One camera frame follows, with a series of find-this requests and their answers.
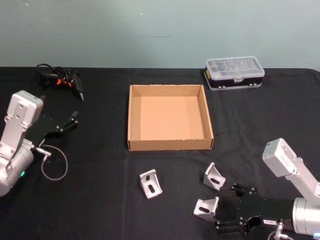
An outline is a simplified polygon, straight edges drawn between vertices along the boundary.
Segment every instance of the bracket hole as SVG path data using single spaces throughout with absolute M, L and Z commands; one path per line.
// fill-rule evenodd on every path
M 210 178 L 210 181 L 213 182 L 214 184 L 220 184 L 220 182 L 218 182 L 217 180 Z
M 151 193 L 153 193 L 153 194 L 155 193 L 155 189 L 154 189 L 154 187 L 152 185 L 148 185 L 148 188 L 149 188 Z
M 206 209 L 206 208 L 204 208 L 204 207 L 202 207 L 202 206 L 199 207 L 199 210 L 200 210 L 201 212 L 206 213 L 206 214 L 210 213 L 209 209 Z

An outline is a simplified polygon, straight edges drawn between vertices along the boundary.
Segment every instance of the open cardboard box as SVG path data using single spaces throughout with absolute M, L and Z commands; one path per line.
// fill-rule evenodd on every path
M 213 142 L 203 85 L 130 86 L 130 151 L 209 150 Z

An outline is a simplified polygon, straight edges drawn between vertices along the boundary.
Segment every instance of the black tablecloth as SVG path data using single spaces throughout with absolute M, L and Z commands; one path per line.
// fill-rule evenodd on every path
M 228 186 L 256 186 L 263 197 L 294 200 L 295 187 L 262 160 L 268 141 L 284 138 L 320 179 L 320 73 L 266 69 L 255 89 L 212 92 L 205 85 L 212 150 L 129 152 L 130 84 L 205 84 L 199 69 L 79 68 L 84 103 L 69 89 L 43 89 L 33 68 L 0 68 L 0 117 L 19 90 L 46 95 L 43 113 L 63 122 L 77 110 L 79 125 L 59 139 L 69 161 L 65 179 L 52 182 L 37 156 L 9 194 L 0 198 L 1 240 L 210 240 L 213 223 L 193 216 L 198 199 L 217 192 L 202 183 L 215 162 Z M 4 128 L 0 121 L 0 130 Z M 147 200 L 139 174 L 156 169 L 163 194 Z M 267 239 L 272 228 L 224 239 Z M 310 236 L 288 233 L 294 239 Z

